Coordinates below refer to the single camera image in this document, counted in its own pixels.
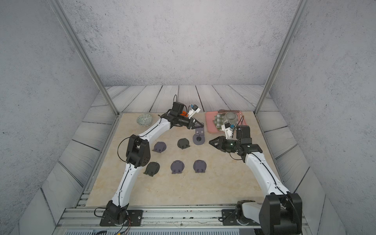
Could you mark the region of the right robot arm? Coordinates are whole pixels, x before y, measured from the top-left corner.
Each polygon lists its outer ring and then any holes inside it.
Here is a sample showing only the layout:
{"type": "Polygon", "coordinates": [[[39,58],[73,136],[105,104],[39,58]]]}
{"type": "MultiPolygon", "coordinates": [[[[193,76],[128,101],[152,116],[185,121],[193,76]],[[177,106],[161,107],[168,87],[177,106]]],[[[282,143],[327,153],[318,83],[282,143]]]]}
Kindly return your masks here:
{"type": "Polygon", "coordinates": [[[210,145],[222,152],[239,155],[253,172],[264,195],[262,204],[252,200],[239,201],[234,212],[222,218],[223,224],[233,221],[246,226],[254,222],[260,225],[265,235],[301,234],[302,199],[278,179],[261,147],[252,143],[250,127],[224,124],[221,129],[225,135],[211,140],[210,145]]]}

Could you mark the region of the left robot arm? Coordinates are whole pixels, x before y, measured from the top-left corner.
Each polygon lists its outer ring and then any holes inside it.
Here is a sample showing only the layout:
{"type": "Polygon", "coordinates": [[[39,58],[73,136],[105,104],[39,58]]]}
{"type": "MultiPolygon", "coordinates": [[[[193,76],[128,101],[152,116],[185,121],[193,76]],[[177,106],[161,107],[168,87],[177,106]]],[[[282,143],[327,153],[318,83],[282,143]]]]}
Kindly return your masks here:
{"type": "Polygon", "coordinates": [[[99,224],[101,227],[131,225],[127,215],[130,195],[139,173],[150,161],[152,143],[175,126],[184,126],[187,129],[203,127],[203,124],[193,117],[201,109],[197,105],[191,105],[184,116],[184,108],[184,104],[175,101],[172,108],[162,114],[149,129],[139,135],[133,134],[126,138],[128,140],[125,160],[127,166],[115,195],[106,205],[99,224]]]}

